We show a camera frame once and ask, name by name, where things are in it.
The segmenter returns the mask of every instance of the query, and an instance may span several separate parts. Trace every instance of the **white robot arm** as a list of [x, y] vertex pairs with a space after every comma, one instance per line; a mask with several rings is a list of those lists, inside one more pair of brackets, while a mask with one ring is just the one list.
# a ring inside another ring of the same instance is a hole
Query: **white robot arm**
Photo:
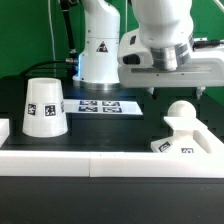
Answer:
[[192, 0], [132, 0], [139, 28], [119, 46], [118, 74], [125, 87], [224, 85], [224, 51], [192, 50]]
[[118, 88], [117, 51], [120, 14], [105, 0], [82, 0], [85, 12], [85, 49], [79, 56], [78, 76], [81, 87], [97, 90]]

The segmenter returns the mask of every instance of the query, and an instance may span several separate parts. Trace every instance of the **black table surface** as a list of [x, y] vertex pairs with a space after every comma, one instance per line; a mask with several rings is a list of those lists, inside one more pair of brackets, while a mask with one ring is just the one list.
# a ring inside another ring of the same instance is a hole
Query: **black table surface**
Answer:
[[[65, 99], [136, 101], [142, 116], [67, 114], [69, 131], [57, 138], [22, 133], [27, 79], [0, 80], [0, 117], [10, 119], [1, 150], [151, 152], [167, 137], [163, 121], [177, 100], [191, 102], [197, 118], [224, 140], [224, 107], [191, 88], [164, 88], [157, 99], [144, 89], [101, 92], [62, 79]], [[0, 177], [0, 224], [12, 223], [223, 223], [224, 180], [190, 178]]]

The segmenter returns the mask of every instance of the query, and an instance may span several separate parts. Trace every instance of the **triangle sticker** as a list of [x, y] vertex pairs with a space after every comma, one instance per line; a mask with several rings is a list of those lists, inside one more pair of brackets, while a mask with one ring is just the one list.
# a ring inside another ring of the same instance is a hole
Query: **triangle sticker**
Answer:
[[96, 52], [108, 53], [108, 50], [107, 50], [107, 47], [106, 47], [106, 44], [104, 43], [104, 41], [100, 44], [100, 46], [98, 47]]

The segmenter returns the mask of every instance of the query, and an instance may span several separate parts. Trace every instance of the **cup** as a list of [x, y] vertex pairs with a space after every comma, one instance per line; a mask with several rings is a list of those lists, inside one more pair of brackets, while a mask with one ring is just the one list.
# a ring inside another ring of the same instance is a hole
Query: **cup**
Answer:
[[33, 78], [28, 81], [23, 133], [32, 137], [55, 137], [68, 131], [61, 81]]

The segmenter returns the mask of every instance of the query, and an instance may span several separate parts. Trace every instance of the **background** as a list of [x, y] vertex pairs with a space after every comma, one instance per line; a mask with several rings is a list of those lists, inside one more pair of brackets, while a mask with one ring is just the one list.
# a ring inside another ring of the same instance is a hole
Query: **background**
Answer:
[[[108, 0], [121, 14], [121, 35], [125, 32], [125, 0]], [[63, 15], [58, 0], [51, 0], [56, 59], [68, 56]], [[85, 19], [82, 5], [70, 9], [75, 44], [84, 49]], [[213, 0], [193, 0], [191, 15], [194, 37], [224, 39], [224, 14]], [[138, 27], [128, 6], [127, 30]], [[48, 0], [0, 1], [0, 78], [17, 75], [29, 66], [52, 60]], [[207, 94], [224, 105], [224, 89], [207, 88]]]

